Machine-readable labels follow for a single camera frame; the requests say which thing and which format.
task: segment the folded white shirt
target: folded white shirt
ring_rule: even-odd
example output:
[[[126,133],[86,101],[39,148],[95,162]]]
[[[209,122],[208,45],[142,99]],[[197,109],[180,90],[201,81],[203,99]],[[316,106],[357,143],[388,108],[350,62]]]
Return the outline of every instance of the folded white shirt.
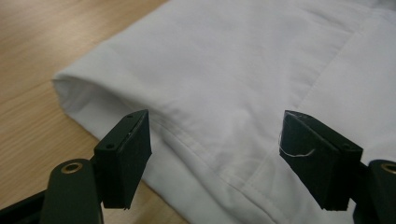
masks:
[[[147,108],[145,181],[192,223],[353,223],[279,156],[285,110],[396,161],[393,1],[171,1],[54,77],[101,139]]]

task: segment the white cloth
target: white cloth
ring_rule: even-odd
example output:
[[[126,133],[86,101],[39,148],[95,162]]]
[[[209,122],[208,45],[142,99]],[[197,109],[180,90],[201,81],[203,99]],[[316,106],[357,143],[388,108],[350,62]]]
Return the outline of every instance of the white cloth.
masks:
[[[284,110],[396,161],[394,1],[171,1],[54,78],[98,138],[149,110],[144,179],[192,223],[352,223],[279,157]]]

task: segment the stitched seam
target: stitched seam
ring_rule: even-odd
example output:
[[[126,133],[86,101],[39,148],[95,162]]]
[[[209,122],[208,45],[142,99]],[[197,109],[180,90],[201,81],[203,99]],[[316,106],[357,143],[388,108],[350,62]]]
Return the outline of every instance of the stitched seam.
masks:
[[[371,8],[368,16],[366,16],[366,18],[361,22],[361,25],[359,26],[359,29],[361,29],[361,27],[367,22],[368,19],[371,18],[371,16],[373,15],[373,9]],[[298,104],[298,106],[296,106],[297,109],[301,108],[301,106],[304,104],[305,100],[308,98],[308,96],[310,96],[312,94],[313,89],[318,85],[318,82],[320,80],[320,78],[322,77],[322,75],[326,72],[326,70],[330,67],[330,65],[332,65],[332,63],[338,58],[338,56],[344,52],[346,45],[350,42],[350,40],[356,35],[358,31],[355,31],[351,34],[351,36],[345,41],[345,43],[342,45],[342,47],[340,48],[340,50],[338,50],[338,52],[334,55],[334,57],[327,63],[327,65],[323,68],[323,70],[319,73],[318,77],[316,78],[316,80],[314,81],[314,83],[312,84],[311,88],[309,89],[308,93],[304,96],[304,98],[302,99],[302,101]],[[260,193],[261,195],[264,196],[264,192],[262,192],[261,190],[255,188],[253,186],[253,183],[256,182],[257,178],[259,177],[259,174],[262,172],[262,168],[264,166],[264,164],[266,164],[266,162],[271,158],[271,156],[276,152],[276,148],[277,148],[277,143],[275,146],[271,147],[272,150],[270,153],[268,153],[268,155],[264,158],[263,162],[259,165],[259,167],[257,168],[256,172],[253,174],[253,176],[247,181],[247,186],[257,190],[258,193]]]
[[[202,164],[204,164],[204,165],[207,167],[208,171],[210,171],[213,175],[217,176],[217,177],[219,178],[219,180],[221,180],[221,181],[222,181],[223,183],[225,183],[226,185],[232,187],[232,188],[235,189],[236,191],[240,192],[240,193],[241,193],[248,201],[250,201],[251,203],[254,203],[254,202],[251,201],[251,200],[249,199],[249,197],[247,197],[240,189],[234,187],[232,184],[228,183],[228,181],[224,180],[223,177],[222,177],[221,175],[219,175],[219,174],[217,174],[216,172],[214,172],[214,170],[212,169],[212,167],[210,167],[210,165],[207,164],[206,161],[202,160],[202,158],[201,158],[198,154],[196,154],[195,150],[191,149],[191,147],[190,147],[187,143],[185,143],[182,139],[180,139],[180,138],[177,136],[177,134],[174,134],[173,132],[171,132],[171,130],[169,130],[169,128],[166,127],[165,124],[162,124],[160,121],[158,121],[158,120],[156,120],[156,119],[154,119],[154,118],[150,118],[150,119],[151,119],[152,121],[156,122],[157,124],[161,125],[167,132],[169,132],[170,134],[172,134],[172,135],[176,138],[176,140],[177,140],[179,143],[181,143],[184,147],[186,147],[187,149],[189,149],[190,152],[191,152],[193,155],[195,155],[195,157],[197,157],[197,159],[199,160],[199,162],[202,163]],[[169,123],[170,123],[175,129],[178,129],[180,132],[182,132],[183,135],[186,135],[187,137],[189,137],[190,140],[193,141],[195,144],[197,144],[199,147],[201,147],[201,148],[204,149],[204,150],[207,150],[205,147],[203,147],[201,144],[199,144],[198,142],[196,142],[194,138],[190,137],[186,132],[184,132],[183,130],[181,130],[179,127],[177,127],[176,125],[172,124],[171,122],[169,122]],[[230,213],[228,212],[229,209],[228,209],[227,207],[224,207],[221,203],[219,203],[219,205],[220,205],[221,207],[223,207],[223,208],[225,209],[225,211],[227,211],[228,214],[230,214]],[[258,207],[260,210],[262,210],[262,211],[264,212],[264,214],[267,215],[267,216],[269,217],[269,219],[272,220],[273,223],[276,224],[275,220],[270,216],[270,214],[268,214],[267,211],[265,211],[264,209],[262,209],[260,206],[257,206],[257,207]]]

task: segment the wooden surface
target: wooden surface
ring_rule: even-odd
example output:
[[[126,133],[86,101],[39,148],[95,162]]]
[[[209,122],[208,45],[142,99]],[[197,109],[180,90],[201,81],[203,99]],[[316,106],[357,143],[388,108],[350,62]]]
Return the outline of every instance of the wooden surface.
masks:
[[[58,106],[52,76],[164,0],[0,0],[0,209],[43,190],[50,171],[97,140]],[[185,223],[141,182],[106,223]]]

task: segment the white thread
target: white thread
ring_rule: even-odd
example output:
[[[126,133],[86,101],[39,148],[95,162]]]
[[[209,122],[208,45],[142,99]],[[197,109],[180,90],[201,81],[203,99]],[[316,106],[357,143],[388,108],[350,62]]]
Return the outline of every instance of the white thread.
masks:
[[[279,149],[280,149],[283,153],[285,153],[287,156],[293,157],[293,158],[296,158],[296,157],[309,157],[309,156],[310,156],[312,153],[314,153],[314,151],[315,151],[315,149],[312,148],[312,150],[309,151],[309,152],[306,153],[306,154],[291,155],[291,154],[287,153],[285,150],[283,150],[283,148],[282,148],[281,146],[279,146]]]
[[[282,131],[279,134],[279,139],[277,140],[277,144],[279,145],[279,149],[285,153],[285,155],[289,156],[289,157],[293,157],[293,158],[298,158],[298,157],[309,157],[312,153],[314,153],[315,149],[312,148],[308,153],[306,154],[297,154],[297,155],[292,155],[287,153],[281,146],[280,146],[280,139],[282,138]]]

